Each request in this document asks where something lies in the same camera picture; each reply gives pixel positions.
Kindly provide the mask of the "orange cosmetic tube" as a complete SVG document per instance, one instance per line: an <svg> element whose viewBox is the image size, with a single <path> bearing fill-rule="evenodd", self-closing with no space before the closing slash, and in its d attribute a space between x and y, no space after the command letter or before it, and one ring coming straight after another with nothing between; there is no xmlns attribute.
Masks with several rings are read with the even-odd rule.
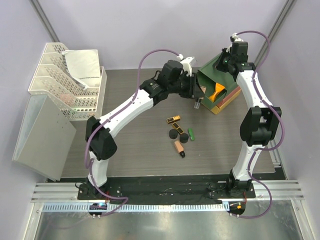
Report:
<svg viewBox="0 0 320 240"><path fill-rule="evenodd" d="M218 96L218 95L220 94L220 92L222 92L224 89L225 89L225 86L223 86L223 85L220 84L220 83L216 83L216 84L215 84L214 92L213 92L213 94L209 97L209 100L210 100L211 102L215 102L217 96Z"/></svg>

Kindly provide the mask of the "peach foundation bottle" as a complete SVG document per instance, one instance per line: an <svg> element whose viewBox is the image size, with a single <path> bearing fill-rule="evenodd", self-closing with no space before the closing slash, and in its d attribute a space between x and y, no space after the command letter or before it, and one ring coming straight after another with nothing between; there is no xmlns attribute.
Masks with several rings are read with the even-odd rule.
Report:
<svg viewBox="0 0 320 240"><path fill-rule="evenodd" d="M175 147L177 153L178 153L182 158L185 158L185 157L186 157L186 153L185 153L184 147L182 146L182 144L180 143L180 141L177 140L177 141L175 141L173 144L174 144L174 147Z"/></svg>

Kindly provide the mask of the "green top drawer box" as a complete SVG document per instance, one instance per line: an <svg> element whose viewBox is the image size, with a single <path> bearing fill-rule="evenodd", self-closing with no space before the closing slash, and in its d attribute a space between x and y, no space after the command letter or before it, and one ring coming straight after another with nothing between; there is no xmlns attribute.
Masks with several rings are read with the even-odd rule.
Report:
<svg viewBox="0 0 320 240"><path fill-rule="evenodd" d="M197 78L200 86L205 86L205 97L201 104L207 109L212 109L219 102L223 100L230 92L238 87L237 83L234 81L233 77L227 73L218 71L215 68L215 62L218 60L219 54L212 58L210 61L205 63L203 66L199 67L197 70ZM215 102L210 101L209 97L215 91L215 85L219 83L225 86L225 89L220 92L217 96Z"/></svg>

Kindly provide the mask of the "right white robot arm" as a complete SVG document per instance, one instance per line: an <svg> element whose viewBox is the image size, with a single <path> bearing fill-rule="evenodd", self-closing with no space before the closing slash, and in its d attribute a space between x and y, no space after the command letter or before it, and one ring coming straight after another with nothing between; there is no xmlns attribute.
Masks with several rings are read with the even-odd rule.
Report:
<svg viewBox="0 0 320 240"><path fill-rule="evenodd" d="M248 62L248 48L237 43L224 48L215 67L229 73L240 87L248 111L240 125L242 147L235 166L226 180L225 191L233 198L249 192L252 173L262 151L275 138L282 110L274 107L264 93L256 67Z"/></svg>

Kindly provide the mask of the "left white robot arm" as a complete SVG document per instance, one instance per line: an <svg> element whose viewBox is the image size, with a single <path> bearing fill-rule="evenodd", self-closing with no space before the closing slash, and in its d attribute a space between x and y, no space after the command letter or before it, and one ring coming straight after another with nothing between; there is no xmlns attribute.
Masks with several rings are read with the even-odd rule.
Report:
<svg viewBox="0 0 320 240"><path fill-rule="evenodd" d="M107 192L107 169L110 158L118 147L117 134L141 113L164 101L170 94L182 98L195 98L197 75L192 72L194 57L181 61L169 60L161 71L138 86L137 91L124 103L100 118L90 117L86 123L85 156L89 169L89 194L100 200Z"/></svg>

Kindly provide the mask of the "red drawer box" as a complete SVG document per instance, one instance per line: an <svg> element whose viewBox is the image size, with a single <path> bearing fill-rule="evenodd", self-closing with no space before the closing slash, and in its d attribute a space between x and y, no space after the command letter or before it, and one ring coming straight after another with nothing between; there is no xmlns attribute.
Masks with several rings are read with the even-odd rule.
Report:
<svg viewBox="0 0 320 240"><path fill-rule="evenodd" d="M219 102L216 106L220 109L227 106L230 102L232 102L239 94L241 93L241 88L238 86L233 91L231 91L221 102Z"/></svg>

